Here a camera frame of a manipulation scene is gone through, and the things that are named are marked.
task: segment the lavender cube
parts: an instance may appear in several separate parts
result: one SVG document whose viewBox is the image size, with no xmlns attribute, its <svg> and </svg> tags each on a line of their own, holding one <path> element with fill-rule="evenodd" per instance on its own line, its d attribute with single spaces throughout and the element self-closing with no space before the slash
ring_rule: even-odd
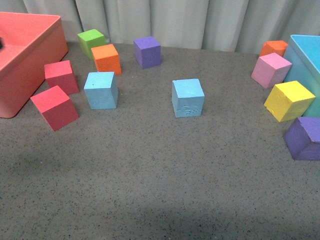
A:
<svg viewBox="0 0 320 240">
<path fill-rule="evenodd" d="M 320 117 L 296 118 L 283 138 L 293 159 L 320 161 Z"/>
<path fill-rule="evenodd" d="M 135 59 L 143 69 L 161 64 L 161 46 L 153 36 L 136 39 L 133 44 Z"/>
</svg>

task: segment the pink cube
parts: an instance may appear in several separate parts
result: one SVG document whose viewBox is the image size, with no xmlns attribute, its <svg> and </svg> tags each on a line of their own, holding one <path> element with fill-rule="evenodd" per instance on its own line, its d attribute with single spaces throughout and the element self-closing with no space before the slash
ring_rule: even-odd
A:
<svg viewBox="0 0 320 240">
<path fill-rule="evenodd" d="M 59 86 L 49 88 L 30 99 L 54 131 L 79 118 L 70 97 Z"/>
<path fill-rule="evenodd" d="M 284 81 L 292 63 L 278 54 L 271 53 L 258 58 L 251 78 L 265 89 Z"/>
<path fill-rule="evenodd" d="M 50 88 L 58 85 L 67 95 L 79 92 L 77 79 L 69 60 L 44 65 L 44 74 Z"/>
</svg>

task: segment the cube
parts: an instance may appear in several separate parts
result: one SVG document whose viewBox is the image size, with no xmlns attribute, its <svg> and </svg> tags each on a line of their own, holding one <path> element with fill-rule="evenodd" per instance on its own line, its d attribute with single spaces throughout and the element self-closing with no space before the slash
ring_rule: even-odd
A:
<svg viewBox="0 0 320 240">
<path fill-rule="evenodd" d="M 287 49 L 288 43 L 282 40 L 277 41 L 267 41 L 262 46 L 261 52 L 259 57 L 262 57 L 264 55 L 276 53 L 279 56 L 283 57 L 285 54 L 285 51 Z"/>
<path fill-rule="evenodd" d="M 135 59 L 143 69 L 161 64 L 161 46 L 153 36 L 136 39 L 133 44 Z"/>
<path fill-rule="evenodd" d="M 79 118 L 70 97 L 58 85 L 30 99 L 54 131 Z"/>
<path fill-rule="evenodd" d="M 90 72 L 84 85 L 90 108 L 115 109 L 118 102 L 118 85 L 114 72 Z"/>
<path fill-rule="evenodd" d="M 319 117 L 296 118 L 283 138 L 293 159 L 320 161 Z"/>
<path fill-rule="evenodd" d="M 69 60 L 44 65 L 44 75 L 50 88 L 58 85 L 67 95 L 79 92 Z"/>
<path fill-rule="evenodd" d="M 284 82 L 297 80 L 316 96 L 303 116 L 320 117 L 320 36 L 291 35 L 283 57 L 292 63 Z"/>
<path fill-rule="evenodd" d="M 199 79 L 173 80 L 171 100 L 176 118 L 200 116 L 205 94 Z"/>
<path fill-rule="evenodd" d="M 94 59 L 91 52 L 92 48 L 106 45 L 107 43 L 105 36 L 96 29 L 81 32 L 77 36 L 82 52 L 89 59 Z"/>
<path fill-rule="evenodd" d="M 264 106 L 279 122 L 283 122 L 302 116 L 315 98 L 298 81 L 290 81 L 276 84 Z"/>
<path fill-rule="evenodd" d="M 284 81 L 292 63 L 271 53 L 258 58 L 251 77 L 265 89 L 272 88 Z"/>
<path fill-rule="evenodd" d="M 93 47 L 91 50 L 98 72 L 122 73 L 119 53 L 113 44 Z"/>
</svg>

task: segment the curtain fold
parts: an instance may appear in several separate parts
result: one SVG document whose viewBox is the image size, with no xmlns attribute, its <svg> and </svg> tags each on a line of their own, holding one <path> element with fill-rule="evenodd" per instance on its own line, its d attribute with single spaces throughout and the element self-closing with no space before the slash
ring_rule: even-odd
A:
<svg viewBox="0 0 320 240">
<path fill-rule="evenodd" d="M 269 40 L 320 34 L 320 0 L 0 0 L 0 11 L 60 15 L 67 41 L 154 36 L 162 46 L 256 53 Z"/>
</svg>

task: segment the turquoise storage box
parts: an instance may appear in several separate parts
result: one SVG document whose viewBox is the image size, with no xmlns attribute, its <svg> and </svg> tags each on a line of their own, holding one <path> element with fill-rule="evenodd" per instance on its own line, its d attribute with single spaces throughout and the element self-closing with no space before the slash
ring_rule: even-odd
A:
<svg viewBox="0 0 320 240">
<path fill-rule="evenodd" d="M 291 35 L 283 57 L 292 63 L 284 82 L 297 80 L 316 96 L 303 116 L 320 117 L 320 36 Z"/>
</svg>

